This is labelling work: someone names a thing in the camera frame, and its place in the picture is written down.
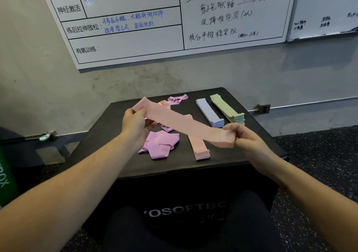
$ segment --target drawn arrow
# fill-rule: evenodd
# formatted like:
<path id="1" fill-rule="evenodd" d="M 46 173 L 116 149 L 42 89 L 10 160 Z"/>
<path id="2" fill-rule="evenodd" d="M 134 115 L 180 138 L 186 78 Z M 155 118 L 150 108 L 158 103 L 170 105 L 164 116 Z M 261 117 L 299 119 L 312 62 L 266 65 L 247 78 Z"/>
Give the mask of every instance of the drawn arrow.
<path id="1" fill-rule="evenodd" d="M 244 3 L 248 3 L 248 2 L 252 2 L 252 3 L 254 3 L 254 2 L 255 2 L 255 0 L 245 1 L 245 2 L 239 3 L 238 5 L 240 5 L 240 4 L 244 4 Z"/>

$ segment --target stack of resistance bands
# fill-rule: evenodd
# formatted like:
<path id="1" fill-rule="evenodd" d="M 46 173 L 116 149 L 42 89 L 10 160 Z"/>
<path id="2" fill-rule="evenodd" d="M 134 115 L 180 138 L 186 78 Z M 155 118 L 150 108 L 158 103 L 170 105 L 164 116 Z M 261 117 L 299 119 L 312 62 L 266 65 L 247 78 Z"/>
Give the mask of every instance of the stack of resistance bands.
<path id="1" fill-rule="evenodd" d="M 217 114 L 213 111 L 210 105 L 207 103 L 206 99 L 201 98 L 197 100 L 197 105 L 199 106 L 200 110 L 209 120 L 210 124 L 214 128 L 222 128 L 224 126 L 224 119 L 220 119 Z"/>
<path id="2" fill-rule="evenodd" d="M 190 114 L 186 115 L 185 117 L 193 119 Z M 194 151 L 195 159 L 197 161 L 210 158 L 210 151 L 206 148 L 205 143 L 202 139 L 193 136 L 188 137 Z"/>
<path id="3" fill-rule="evenodd" d="M 240 123 L 245 125 L 245 114 L 238 114 L 235 112 L 235 110 L 222 100 L 221 96 L 218 94 L 212 95 L 210 98 L 231 123 Z"/>

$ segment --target gray wall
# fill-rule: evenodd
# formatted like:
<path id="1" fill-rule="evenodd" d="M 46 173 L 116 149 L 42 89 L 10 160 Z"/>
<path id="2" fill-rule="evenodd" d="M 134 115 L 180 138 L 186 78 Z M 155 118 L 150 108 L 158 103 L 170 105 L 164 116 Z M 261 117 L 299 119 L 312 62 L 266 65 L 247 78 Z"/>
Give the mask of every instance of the gray wall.
<path id="1" fill-rule="evenodd" d="M 283 43 L 79 73 L 45 0 L 0 0 L 0 138 L 89 129 L 120 100 L 225 87 L 247 109 L 358 96 L 358 38 Z M 277 110 L 272 134 L 358 124 L 356 100 Z"/>

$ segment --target person's left hand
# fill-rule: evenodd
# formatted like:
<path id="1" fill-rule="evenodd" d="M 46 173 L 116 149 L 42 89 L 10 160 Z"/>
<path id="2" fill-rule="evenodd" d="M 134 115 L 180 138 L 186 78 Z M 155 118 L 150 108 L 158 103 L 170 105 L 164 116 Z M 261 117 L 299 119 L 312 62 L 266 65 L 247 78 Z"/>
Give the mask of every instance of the person's left hand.
<path id="1" fill-rule="evenodd" d="M 121 134 L 132 144 L 133 153 L 138 152 L 143 147 L 149 132 L 157 125 L 157 122 L 144 119 L 144 114 L 145 108 L 141 108 L 137 112 L 128 109 L 124 113 Z"/>

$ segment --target black pants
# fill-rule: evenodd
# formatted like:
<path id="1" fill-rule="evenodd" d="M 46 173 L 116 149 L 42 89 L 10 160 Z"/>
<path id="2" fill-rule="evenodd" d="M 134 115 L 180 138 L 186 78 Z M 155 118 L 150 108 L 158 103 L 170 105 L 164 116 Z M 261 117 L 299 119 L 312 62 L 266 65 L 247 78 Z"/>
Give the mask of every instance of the black pants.
<path id="1" fill-rule="evenodd" d="M 187 251 L 155 237 L 133 208 L 117 210 L 111 218 L 103 251 L 161 252 Z M 217 235 L 204 251 L 285 251 L 277 228 L 262 200 L 252 191 L 243 191 L 230 205 L 230 211 Z"/>

